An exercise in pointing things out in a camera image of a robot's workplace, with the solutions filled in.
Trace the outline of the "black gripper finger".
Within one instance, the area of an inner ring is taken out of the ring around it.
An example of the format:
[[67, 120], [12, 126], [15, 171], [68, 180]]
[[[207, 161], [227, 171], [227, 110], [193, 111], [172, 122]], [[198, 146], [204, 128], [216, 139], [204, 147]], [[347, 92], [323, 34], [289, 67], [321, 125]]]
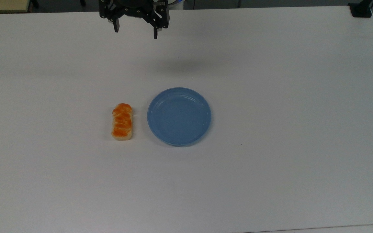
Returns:
[[153, 37], [157, 39], [158, 33], [165, 28], [169, 28], [170, 14], [169, 11], [158, 10], [152, 11], [149, 15], [150, 24], [153, 26]]
[[107, 18], [108, 18], [108, 21], [110, 21], [112, 24], [113, 24], [113, 27], [114, 27], [114, 31], [116, 33], [119, 32], [120, 30], [120, 22], [119, 22], [119, 19], [121, 18], [122, 16], [121, 15], [109, 15]]

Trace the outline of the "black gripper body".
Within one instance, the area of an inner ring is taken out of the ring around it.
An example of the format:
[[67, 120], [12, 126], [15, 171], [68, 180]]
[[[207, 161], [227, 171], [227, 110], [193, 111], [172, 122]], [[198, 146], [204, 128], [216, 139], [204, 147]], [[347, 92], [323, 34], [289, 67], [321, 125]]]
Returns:
[[169, 20], [167, 0], [100, 0], [99, 15], [108, 20], [117, 20], [126, 15], [144, 20]]

